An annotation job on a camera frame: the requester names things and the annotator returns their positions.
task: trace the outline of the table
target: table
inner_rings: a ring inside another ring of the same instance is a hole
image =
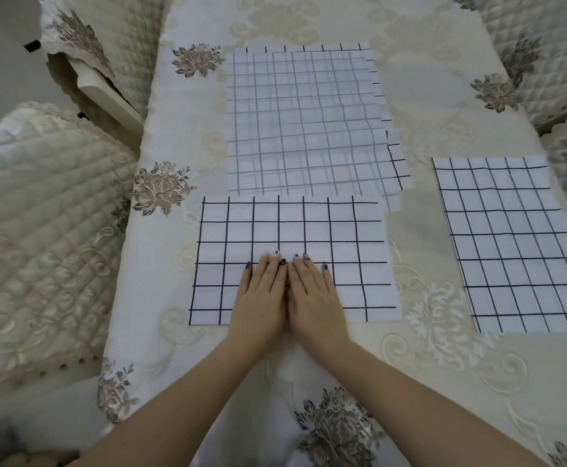
[[[226,79],[218,52],[343,42],[369,42],[376,53],[414,184],[401,192],[401,210],[387,215],[403,320],[351,324],[353,339],[564,465],[567,451],[554,442],[567,446],[567,333],[474,330],[432,166],[431,157],[544,154],[467,0],[175,0],[145,124],[101,408],[124,419],[225,334],[187,324],[200,197],[227,194]],[[173,64],[174,50],[202,43],[209,56],[201,57],[201,69],[181,59]],[[156,202],[147,186],[158,187]],[[177,187],[190,194],[165,191]],[[560,192],[558,198],[564,203]],[[335,396],[338,386],[293,341],[281,341],[230,401],[195,461],[307,463],[295,449],[303,432],[292,413],[329,392],[330,403],[346,404]],[[379,459],[397,455],[381,441]]]

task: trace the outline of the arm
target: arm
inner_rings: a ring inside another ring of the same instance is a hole
[[[288,269],[290,325],[303,347],[379,422],[413,466],[544,467],[513,439],[352,342],[327,266]]]
[[[247,264],[227,338],[165,391],[116,426],[78,467],[188,466],[249,370],[283,330],[287,266],[263,256]]]

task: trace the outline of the paper with black grid lines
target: paper with black grid lines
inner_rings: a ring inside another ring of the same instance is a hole
[[[567,216],[546,158],[433,160],[478,329],[567,331]]]
[[[398,209],[412,181],[372,53],[356,44],[228,55],[231,194],[384,196]]]
[[[277,250],[326,262],[348,321],[401,319],[379,197],[239,196],[203,199],[190,324],[228,324],[247,262]]]

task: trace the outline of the sheet of grid paper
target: sheet of grid paper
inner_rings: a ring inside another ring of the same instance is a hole
[[[401,319],[380,198],[205,197],[192,325],[228,324],[247,262],[279,250],[329,265],[350,322]]]
[[[546,158],[433,160],[478,329],[567,331],[567,216]]]
[[[232,194],[384,196],[410,173],[369,47],[227,56]]]

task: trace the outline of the grid pattern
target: grid pattern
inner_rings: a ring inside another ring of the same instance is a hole
[[[228,324],[247,262],[276,250],[326,262],[348,321],[400,320],[383,218],[352,196],[204,198],[190,324]]]
[[[545,157],[434,163],[478,329],[567,331],[567,217]]]
[[[372,50],[358,46],[227,57],[232,194],[384,196],[397,207],[411,176]]]

